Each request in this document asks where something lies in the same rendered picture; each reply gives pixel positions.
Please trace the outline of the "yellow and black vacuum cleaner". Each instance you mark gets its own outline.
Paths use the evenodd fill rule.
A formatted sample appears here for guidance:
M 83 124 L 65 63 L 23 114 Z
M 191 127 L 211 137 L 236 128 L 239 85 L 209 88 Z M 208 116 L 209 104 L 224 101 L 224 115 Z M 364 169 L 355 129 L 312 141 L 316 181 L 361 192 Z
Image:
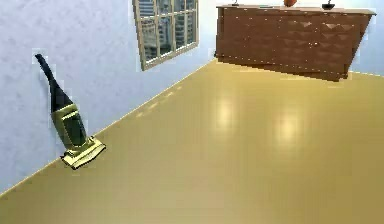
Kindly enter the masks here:
M 88 136 L 76 104 L 59 86 L 45 58 L 36 54 L 42 71 L 47 77 L 51 94 L 51 118 L 66 150 L 62 161 L 73 170 L 95 159 L 106 145 L 95 136 Z

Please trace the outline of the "window with wooden frame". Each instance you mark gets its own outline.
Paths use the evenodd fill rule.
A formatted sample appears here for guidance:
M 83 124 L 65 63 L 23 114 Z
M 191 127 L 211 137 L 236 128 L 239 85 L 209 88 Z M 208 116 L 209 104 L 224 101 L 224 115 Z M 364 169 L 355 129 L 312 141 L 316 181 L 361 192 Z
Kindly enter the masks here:
M 132 0 L 141 69 L 199 45 L 199 0 Z

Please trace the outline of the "brown wooden sideboard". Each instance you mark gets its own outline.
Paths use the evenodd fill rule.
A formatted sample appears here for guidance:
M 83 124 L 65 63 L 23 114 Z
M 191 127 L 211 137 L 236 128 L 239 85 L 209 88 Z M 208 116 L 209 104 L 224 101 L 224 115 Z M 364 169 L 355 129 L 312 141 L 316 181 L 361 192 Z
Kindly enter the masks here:
M 220 62 L 329 81 L 348 77 L 374 12 L 319 7 L 218 8 Z

